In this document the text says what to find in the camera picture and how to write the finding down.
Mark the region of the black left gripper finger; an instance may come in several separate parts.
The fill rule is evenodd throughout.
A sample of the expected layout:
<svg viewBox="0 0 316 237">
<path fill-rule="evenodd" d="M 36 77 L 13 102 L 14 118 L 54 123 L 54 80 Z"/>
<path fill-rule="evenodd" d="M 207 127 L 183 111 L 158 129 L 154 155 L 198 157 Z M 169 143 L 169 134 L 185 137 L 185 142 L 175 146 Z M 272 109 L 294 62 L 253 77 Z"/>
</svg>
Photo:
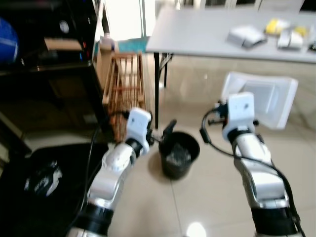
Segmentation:
<svg viewBox="0 0 316 237">
<path fill-rule="evenodd" d="M 170 123 L 165 127 L 165 129 L 162 132 L 161 135 L 161 143 L 163 143 L 169 135 L 171 135 L 173 133 L 173 129 L 177 124 L 177 120 L 173 119 L 170 121 Z"/>
</svg>

